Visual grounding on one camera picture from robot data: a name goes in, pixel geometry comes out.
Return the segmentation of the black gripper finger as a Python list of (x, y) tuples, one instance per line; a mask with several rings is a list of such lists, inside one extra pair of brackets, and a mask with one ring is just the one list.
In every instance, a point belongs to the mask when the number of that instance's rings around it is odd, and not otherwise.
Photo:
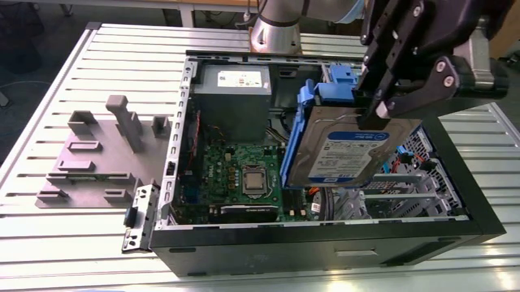
[(397, 81), (397, 72), (409, 55), (410, 43), (430, 9), (426, 1), (369, 1), (363, 12), (361, 43), (367, 46), (363, 71), (357, 90), (370, 98), (370, 105), (357, 118), (362, 130), (381, 130), (389, 123), (387, 93)]
[(460, 74), (454, 58), (440, 57), (441, 69), (433, 67), (421, 85), (390, 90), (375, 107), (378, 117), (438, 117), (473, 107), (473, 98), (464, 91), (472, 80)]

